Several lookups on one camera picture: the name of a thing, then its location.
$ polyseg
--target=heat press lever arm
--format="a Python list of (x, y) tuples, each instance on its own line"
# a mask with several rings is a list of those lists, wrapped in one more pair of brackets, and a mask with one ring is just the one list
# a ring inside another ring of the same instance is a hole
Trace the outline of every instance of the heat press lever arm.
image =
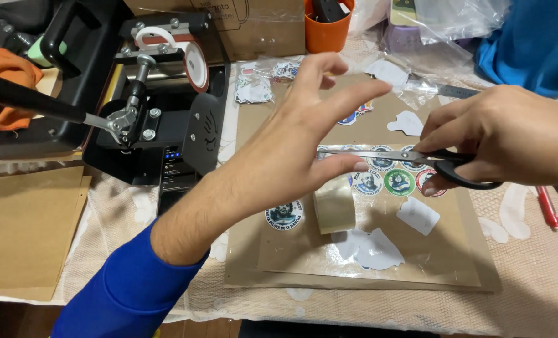
[(111, 122), (88, 114), (51, 96), (0, 78), (0, 105), (42, 114), (58, 120), (103, 128), (111, 131)]

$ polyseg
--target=mug heat press machine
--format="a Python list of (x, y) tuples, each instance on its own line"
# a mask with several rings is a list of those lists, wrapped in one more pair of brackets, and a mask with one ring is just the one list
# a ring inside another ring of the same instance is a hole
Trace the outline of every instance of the mug heat press machine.
[[(70, 126), (92, 126), (83, 148), (84, 162), (132, 185), (160, 182), (168, 147), (177, 149), (176, 156), (184, 162), (173, 174), (198, 177), (214, 170), (230, 62), (212, 15), (141, 16), (125, 20), (119, 34), (125, 45), (116, 46), (110, 58), (117, 65), (106, 70), (120, 73), (114, 95), (118, 98), (104, 104), (99, 114), (1, 78), (0, 105), (69, 121)], [(208, 64), (211, 59), (222, 62)], [(88, 89), (98, 95), (106, 90)]]

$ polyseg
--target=cardboard box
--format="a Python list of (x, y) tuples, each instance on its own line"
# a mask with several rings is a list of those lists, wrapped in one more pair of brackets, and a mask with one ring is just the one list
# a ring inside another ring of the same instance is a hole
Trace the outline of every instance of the cardboard box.
[(125, 0), (136, 16), (207, 9), (232, 61), (306, 52), (302, 0)]

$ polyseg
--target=green round sticker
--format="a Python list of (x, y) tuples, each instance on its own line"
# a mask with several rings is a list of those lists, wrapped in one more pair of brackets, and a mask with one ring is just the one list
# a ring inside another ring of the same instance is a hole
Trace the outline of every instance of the green round sticker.
[(415, 191), (415, 179), (406, 170), (392, 169), (384, 175), (384, 186), (392, 195), (407, 196)]

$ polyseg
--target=scissors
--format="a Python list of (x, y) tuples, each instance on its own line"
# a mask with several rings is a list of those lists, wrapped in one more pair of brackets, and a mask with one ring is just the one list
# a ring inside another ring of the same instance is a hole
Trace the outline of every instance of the scissors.
[(461, 187), (474, 190), (490, 190), (498, 188), (502, 182), (477, 183), (469, 181), (455, 173), (457, 166), (469, 163), (475, 158), (475, 154), (454, 153), (447, 149), (440, 149), (430, 153), (418, 153), (416, 151), (373, 151), (373, 150), (319, 150), (327, 154), (349, 154), (360, 157), (388, 159), (392, 161), (413, 162), (433, 167), (447, 181)]

